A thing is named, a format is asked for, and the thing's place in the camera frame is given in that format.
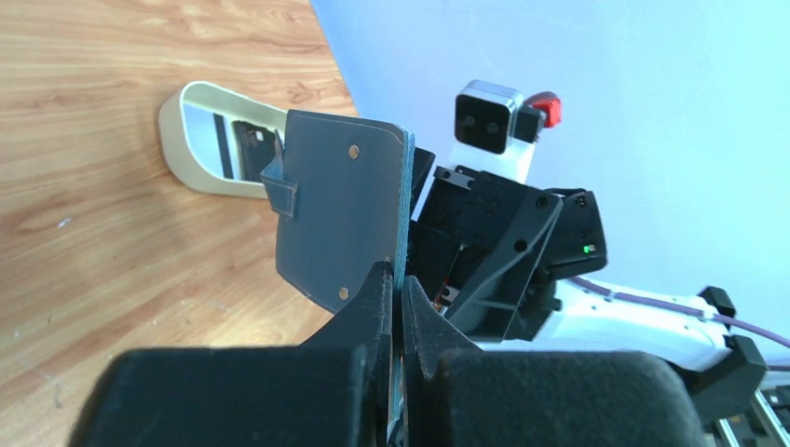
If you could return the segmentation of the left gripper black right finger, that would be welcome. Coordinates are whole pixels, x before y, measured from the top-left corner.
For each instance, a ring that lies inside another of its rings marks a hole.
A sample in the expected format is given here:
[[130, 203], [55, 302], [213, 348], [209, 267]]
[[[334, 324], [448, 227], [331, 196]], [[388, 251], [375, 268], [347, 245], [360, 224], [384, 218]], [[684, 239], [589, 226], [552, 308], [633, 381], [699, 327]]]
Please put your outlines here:
[[676, 373], [641, 352], [484, 351], [402, 286], [410, 446], [702, 446]]

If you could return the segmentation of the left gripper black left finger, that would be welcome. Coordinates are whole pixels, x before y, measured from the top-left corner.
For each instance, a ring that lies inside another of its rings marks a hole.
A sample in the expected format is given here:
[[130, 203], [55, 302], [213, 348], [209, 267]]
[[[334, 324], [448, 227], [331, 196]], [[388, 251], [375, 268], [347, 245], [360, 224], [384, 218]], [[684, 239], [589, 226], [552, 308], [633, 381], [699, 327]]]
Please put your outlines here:
[[393, 276], [300, 345], [141, 348], [98, 379], [72, 446], [384, 446]]

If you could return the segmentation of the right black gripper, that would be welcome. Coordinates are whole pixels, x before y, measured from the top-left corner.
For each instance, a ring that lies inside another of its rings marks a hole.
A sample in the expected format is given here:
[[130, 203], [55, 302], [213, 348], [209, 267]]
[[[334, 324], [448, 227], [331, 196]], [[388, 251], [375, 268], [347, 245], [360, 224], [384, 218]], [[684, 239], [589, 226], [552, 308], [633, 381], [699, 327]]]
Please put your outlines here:
[[405, 273], [475, 342], [533, 340], [564, 299], [562, 279], [602, 269], [606, 238], [593, 192], [537, 189], [416, 149]]

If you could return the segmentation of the blue card holder wallet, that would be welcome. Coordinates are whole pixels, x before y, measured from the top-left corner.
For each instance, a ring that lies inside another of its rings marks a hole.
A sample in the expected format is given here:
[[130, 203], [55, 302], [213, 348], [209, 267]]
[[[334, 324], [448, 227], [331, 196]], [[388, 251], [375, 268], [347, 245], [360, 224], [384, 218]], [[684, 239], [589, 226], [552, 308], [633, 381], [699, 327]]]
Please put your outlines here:
[[415, 158], [413, 134], [392, 123], [291, 110], [261, 178], [279, 216], [279, 275], [331, 318], [305, 341], [348, 355], [355, 378], [334, 405], [358, 444], [386, 446], [402, 415], [393, 341], [400, 307]]

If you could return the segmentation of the black card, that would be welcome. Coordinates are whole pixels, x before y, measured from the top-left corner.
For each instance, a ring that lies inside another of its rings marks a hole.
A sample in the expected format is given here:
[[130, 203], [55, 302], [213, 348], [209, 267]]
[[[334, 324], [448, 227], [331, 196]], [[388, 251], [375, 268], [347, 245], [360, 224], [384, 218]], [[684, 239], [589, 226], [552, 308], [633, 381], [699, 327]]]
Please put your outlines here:
[[239, 149], [241, 179], [261, 182], [261, 171], [275, 157], [278, 133], [240, 120], [232, 123], [232, 129]]

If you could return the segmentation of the grey striped card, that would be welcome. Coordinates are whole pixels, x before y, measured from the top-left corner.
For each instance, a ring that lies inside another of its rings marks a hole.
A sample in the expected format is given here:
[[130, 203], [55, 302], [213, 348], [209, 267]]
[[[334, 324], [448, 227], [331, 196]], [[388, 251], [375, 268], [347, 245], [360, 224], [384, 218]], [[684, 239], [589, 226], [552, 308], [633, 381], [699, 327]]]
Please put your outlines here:
[[209, 173], [236, 179], [238, 156], [228, 118], [191, 103], [183, 110], [185, 133], [195, 158]]

